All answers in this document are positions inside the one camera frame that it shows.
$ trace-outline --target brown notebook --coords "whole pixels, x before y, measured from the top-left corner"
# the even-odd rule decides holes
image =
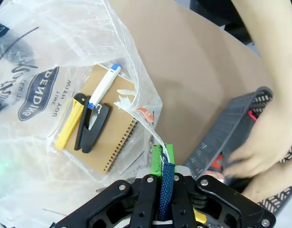
[[[105,68],[101,66],[94,66],[88,80],[80,92],[86,96],[92,95],[106,72],[107,70]],[[124,142],[136,124],[136,120],[130,114],[122,109],[119,109],[114,104],[114,102],[119,100],[119,93],[117,92],[118,89],[134,90],[134,85],[120,76],[117,76],[111,88],[100,101],[100,104],[106,104],[110,107],[110,113],[106,125],[102,129],[102,132],[96,144],[93,146],[92,151],[90,153],[83,153],[81,149],[78,151],[74,150],[79,124],[77,124],[66,145],[66,150],[72,153],[83,163],[102,174],[109,170],[111,164],[114,162],[117,154],[121,150]]]

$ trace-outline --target braided blue strap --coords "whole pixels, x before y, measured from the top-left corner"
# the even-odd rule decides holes
[[[162,188],[159,205],[159,221],[166,221],[168,208],[173,195],[175,164],[164,162]]]

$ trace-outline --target perforated basket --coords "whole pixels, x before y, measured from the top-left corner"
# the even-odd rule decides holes
[[[259,116],[272,96],[269,88],[260,87],[253,93],[234,98],[229,102],[201,143],[185,162],[185,166],[191,169],[195,180],[207,171],[220,153],[223,154],[224,159],[227,159],[230,153],[245,142],[254,124],[254,120],[248,117],[247,112],[252,110]],[[291,158],[292,148],[281,162],[288,161]],[[277,215],[291,195],[292,186],[259,204]],[[212,228],[220,227],[214,224],[208,225]]]

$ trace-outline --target human hand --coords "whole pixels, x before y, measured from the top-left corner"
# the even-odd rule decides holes
[[[284,163],[277,163],[267,171],[255,176],[242,194],[258,203],[280,193],[291,185],[292,170],[287,169]]]
[[[292,145],[292,112],[270,102],[258,118],[243,146],[234,151],[224,175],[253,177],[283,159]]]

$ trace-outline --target table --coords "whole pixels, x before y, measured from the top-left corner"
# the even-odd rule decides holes
[[[157,133],[183,164],[227,102],[271,87],[260,58],[172,0],[110,0],[163,101]]]

